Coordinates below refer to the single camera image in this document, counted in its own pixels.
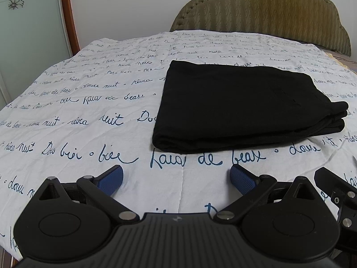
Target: bed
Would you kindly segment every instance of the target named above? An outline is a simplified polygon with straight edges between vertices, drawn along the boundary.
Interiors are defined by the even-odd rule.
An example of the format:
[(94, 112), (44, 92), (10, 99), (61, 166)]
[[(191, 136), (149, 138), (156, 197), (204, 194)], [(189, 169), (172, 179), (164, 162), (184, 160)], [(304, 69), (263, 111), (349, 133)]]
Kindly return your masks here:
[[(279, 181), (304, 175), (314, 182), (315, 170), (325, 166), (357, 185), (356, 73), (333, 57), (337, 54), (293, 37), (208, 30), (172, 29), (120, 42), (93, 41), (71, 59), (47, 69), (0, 111), (0, 246), (21, 259), (13, 226), (46, 177), (74, 182), (115, 164), (123, 167), (124, 180), (114, 198), (140, 216), (144, 212), (214, 215), (240, 196), (228, 176), (235, 163)], [(336, 41), (338, 45), (330, 49), (350, 51), (347, 42)], [(348, 102), (346, 126), (341, 133), (287, 145), (164, 153), (152, 145), (151, 136), (172, 60), (306, 73), (331, 101)], [(232, 112), (250, 107), (242, 102)], [(215, 115), (209, 105), (197, 112), (203, 121)], [(319, 193), (337, 216), (328, 196)]]

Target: flower decal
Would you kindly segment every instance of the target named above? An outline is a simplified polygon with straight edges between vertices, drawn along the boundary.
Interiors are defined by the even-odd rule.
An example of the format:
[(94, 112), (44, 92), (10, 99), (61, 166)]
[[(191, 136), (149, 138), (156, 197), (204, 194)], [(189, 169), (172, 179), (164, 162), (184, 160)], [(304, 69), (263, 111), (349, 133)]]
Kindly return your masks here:
[(24, 7), (23, 0), (8, 0), (8, 8), (9, 9), (18, 9), (19, 6)]

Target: upholstered headboard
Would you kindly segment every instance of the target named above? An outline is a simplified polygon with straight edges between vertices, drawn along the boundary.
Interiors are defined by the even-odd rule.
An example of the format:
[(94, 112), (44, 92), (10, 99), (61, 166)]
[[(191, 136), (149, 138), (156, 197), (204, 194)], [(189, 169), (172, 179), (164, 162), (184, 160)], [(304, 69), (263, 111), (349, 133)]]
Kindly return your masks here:
[(330, 0), (191, 0), (171, 31), (254, 32), (351, 55), (349, 35)]

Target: ribbed black surface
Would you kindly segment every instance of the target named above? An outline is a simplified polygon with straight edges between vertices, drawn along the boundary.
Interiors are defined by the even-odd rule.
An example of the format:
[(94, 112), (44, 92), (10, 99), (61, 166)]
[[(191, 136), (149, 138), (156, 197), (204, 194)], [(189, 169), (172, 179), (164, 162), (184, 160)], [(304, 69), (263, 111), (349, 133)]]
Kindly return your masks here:
[(234, 226), (217, 224), (206, 213), (147, 214), (145, 220), (138, 224), (120, 227), (110, 243), (89, 258), (67, 264), (38, 263), (26, 259), (17, 267), (338, 268), (327, 258), (305, 264), (269, 259), (249, 247)]

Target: black pants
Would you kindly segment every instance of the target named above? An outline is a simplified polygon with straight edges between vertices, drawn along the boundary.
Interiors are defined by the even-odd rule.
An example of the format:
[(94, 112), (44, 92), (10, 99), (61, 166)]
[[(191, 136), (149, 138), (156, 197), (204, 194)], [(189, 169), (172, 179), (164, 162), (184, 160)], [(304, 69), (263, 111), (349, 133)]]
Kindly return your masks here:
[(292, 142), (342, 131), (347, 108), (304, 73), (172, 61), (152, 143), (189, 154)]

